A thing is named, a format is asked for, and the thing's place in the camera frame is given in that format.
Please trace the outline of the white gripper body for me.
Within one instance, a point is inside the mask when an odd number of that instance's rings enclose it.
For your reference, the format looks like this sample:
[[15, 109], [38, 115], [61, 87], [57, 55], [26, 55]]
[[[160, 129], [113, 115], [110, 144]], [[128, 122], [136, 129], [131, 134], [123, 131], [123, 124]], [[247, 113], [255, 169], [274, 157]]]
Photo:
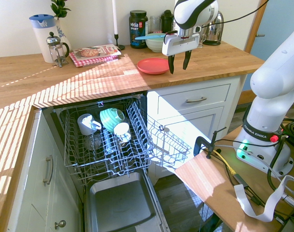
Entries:
[[182, 39], [176, 34], [166, 35], [163, 40], [162, 54], [165, 56], [172, 56], [196, 49], [199, 44], [199, 39], [200, 35], [198, 33], [185, 39]]

